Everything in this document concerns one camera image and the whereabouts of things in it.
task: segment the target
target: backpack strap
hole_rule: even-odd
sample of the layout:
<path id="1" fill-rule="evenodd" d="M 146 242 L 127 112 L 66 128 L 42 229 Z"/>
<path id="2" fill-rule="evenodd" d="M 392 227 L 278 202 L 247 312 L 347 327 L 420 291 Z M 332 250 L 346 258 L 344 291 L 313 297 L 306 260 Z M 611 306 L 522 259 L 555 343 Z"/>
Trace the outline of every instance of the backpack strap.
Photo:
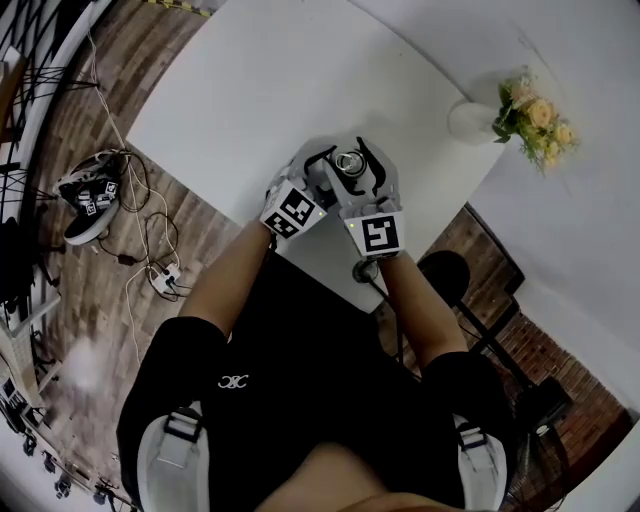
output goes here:
<path id="1" fill-rule="evenodd" d="M 459 436 L 458 469 L 465 509 L 498 510 L 507 487 L 502 443 L 462 416 L 453 415 Z"/>
<path id="2" fill-rule="evenodd" d="M 147 427 L 138 449 L 137 476 L 145 512 L 210 512 L 209 443 L 199 403 Z"/>

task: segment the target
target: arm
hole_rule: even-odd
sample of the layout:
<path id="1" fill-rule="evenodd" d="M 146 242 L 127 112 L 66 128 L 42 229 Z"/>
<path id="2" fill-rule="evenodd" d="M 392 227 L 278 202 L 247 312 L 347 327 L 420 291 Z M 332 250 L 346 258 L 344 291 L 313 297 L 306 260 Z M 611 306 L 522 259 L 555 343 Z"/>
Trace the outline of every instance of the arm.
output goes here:
<path id="1" fill-rule="evenodd" d="M 379 262 L 400 326 L 424 368 L 447 352 L 467 352 L 453 311 L 406 252 Z"/>
<path id="2" fill-rule="evenodd" d="M 258 220 L 247 224 L 218 259 L 202 272 L 179 316 L 207 320 L 229 338 L 270 241 L 271 232 Z"/>

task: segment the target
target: flower vase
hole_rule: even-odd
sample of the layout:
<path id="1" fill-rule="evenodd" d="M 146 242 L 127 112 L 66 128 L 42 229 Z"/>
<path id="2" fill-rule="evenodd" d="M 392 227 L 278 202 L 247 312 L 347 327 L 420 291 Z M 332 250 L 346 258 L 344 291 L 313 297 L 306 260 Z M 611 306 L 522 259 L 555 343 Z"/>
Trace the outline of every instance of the flower vase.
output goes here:
<path id="1" fill-rule="evenodd" d="M 500 137 L 493 131 L 493 122 L 499 110 L 481 103 L 461 103 L 449 112 L 449 132 L 456 139 L 470 146 L 480 146 Z"/>

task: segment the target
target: strap buckle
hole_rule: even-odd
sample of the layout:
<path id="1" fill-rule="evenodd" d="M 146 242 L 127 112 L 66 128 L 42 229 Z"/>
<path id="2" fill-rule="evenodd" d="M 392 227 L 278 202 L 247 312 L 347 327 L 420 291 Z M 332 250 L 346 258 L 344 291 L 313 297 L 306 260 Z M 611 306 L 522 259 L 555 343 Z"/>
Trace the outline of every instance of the strap buckle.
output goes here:
<path id="1" fill-rule="evenodd" d="M 488 443 L 487 434 L 480 427 L 474 427 L 471 423 L 462 423 L 457 430 L 463 452 L 485 446 Z"/>
<path id="2" fill-rule="evenodd" d="M 190 443 L 197 443 L 202 431 L 202 416 L 190 407 L 181 407 L 167 416 L 164 432 Z"/>

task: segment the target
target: chair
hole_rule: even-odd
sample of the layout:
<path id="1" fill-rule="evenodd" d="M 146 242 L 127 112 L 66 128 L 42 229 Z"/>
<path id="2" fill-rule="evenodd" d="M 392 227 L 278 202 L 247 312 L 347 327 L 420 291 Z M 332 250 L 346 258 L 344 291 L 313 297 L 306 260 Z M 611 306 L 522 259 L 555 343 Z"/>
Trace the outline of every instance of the chair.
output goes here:
<path id="1" fill-rule="evenodd" d="M 480 333 L 481 339 L 471 347 L 470 351 L 480 353 L 490 348 L 524 389 L 532 387 L 533 383 L 529 377 L 496 340 L 500 331 L 520 311 L 518 302 L 511 297 L 510 306 L 493 325 L 486 327 L 462 301 L 471 281 L 469 265 L 462 256 L 453 251 L 434 252 L 423 258 L 418 263 L 418 268 L 449 307 L 458 308 L 458 311 Z"/>

